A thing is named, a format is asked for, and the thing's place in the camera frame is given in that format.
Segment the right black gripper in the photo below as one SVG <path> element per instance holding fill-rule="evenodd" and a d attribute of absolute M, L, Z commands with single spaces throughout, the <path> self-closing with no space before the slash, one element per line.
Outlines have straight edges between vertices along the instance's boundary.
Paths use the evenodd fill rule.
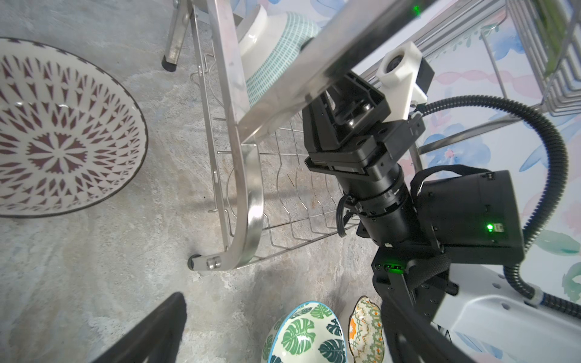
<path fill-rule="evenodd" d="M 345 74 L 302 110 L 305 165 L 329 175 L 386 175 L 425 131 L 420 114 L 390 115 L 383 93 Z"/>

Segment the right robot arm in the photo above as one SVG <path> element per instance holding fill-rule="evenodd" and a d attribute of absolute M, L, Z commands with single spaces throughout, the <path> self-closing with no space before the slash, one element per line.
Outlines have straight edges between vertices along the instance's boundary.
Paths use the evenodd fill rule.
<path fill-rule="evenodd" d="M 424 131 L 424 116 L 457 107 L 505 111 L 540 137 L 549 168 L 527 223 L 519 221 L 508 171 L 433 166 L 405 182 L 399 159 Z M 567 149 L 554 125 L 532 107 L 489 95 L 419 104 L 395 121 L 392 113 L 390 98 L 351 72 L 308 97 L 302 111 L 307 168 L 333 175 L 343 189 L 337 233 L 345 236 L 346 224 L 357 217 L 358 235 L 378 245 L 373 285 L 382 299 L 381 322 L 393 360 L 466 361 L 428 324 L 444 296 L 456 292 L 449 280 L 452 264 L 501 265 L 521 296 L 579 318 L 578 304 L 536 292 L 519 272 L 567 184 Z"/>

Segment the green monstera leaf bowl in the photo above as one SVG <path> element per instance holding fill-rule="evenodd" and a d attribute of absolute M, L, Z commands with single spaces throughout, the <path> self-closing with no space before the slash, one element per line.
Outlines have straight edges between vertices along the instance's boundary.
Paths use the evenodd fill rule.
<path fill-rule="evenodd" d="M 325 304 L 300 304 L 275 322 L 261 352 L 262 362 L 347 362 L 343 328 Z"/>

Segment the pale green grid bowl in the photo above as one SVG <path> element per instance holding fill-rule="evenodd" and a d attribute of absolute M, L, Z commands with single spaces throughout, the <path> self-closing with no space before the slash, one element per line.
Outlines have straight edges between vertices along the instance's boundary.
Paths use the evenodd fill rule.
<path fill-rule="evenodd" d="M 262 5 L 240 22 L 236 34 L 250 105 L 263 97 L 319 30 L 304 15 L 268 15 Z"/>

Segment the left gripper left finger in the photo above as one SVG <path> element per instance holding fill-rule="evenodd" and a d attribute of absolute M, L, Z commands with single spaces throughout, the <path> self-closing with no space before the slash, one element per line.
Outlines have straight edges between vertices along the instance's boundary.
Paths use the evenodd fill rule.
<path fill-rule="evenodd" d="M 97 362 L 175 362 L 187 321 L 185 297 L 175 292 Z"/>

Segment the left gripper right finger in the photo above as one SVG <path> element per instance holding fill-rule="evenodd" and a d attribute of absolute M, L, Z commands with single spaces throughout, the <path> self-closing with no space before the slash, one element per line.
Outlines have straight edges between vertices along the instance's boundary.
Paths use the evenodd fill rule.
<path fill-rule="evenodd" d="M 381 319 L 393 362 L 471 362 L 406 303 L 382 297 Z"/>

